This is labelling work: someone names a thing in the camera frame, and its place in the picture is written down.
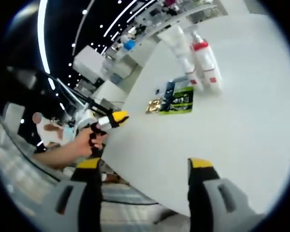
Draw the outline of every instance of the red label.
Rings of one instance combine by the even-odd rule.
[[[211,83],[216,83],[216,82],[217,82],[217,80],[216,80],[215,77],[211,77],[211,78],[209,78],[209,81],[210,81]]]

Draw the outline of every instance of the floor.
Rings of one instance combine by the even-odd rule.
[[[142,71],[142,67],[137,65],[133,71],[131,72],[131,74],[126,77],[125,79],[123,79],[122,81],[119,82],[119,84],[117,85],[119,88],[121,88],[124,92],[126,92],[127,94],[130,93],[131,89],[134,86],[134,83],[136,82],[137,78],[139,77],[140,73]]]

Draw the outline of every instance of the gold package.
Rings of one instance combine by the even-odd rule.
[[[155,99],[149,102],[146,109],[146,113],[156,113],[159,112],[162,106],[162,99]]]

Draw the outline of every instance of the blue object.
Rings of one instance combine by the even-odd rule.
[[[124,48],[130,51],[135,46],[135,42],[133,40],[129,40],[124,44]]]

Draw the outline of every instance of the human hand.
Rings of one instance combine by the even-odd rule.
[[[81,157],[89,157],[92,154],[91,146],[89,144],[90,140],[90,134],[92,134],[93,131],[91,128],[85,128],[79,132],[79,134],[76,136],[74,141],[72,142],[77,154]],[[102,141],[107,137],[108,135],[101,136],[100,134],[97,134],[96,139],[92,139],[92,143],[94,143],[94,146],[101,150],[103,148]]]

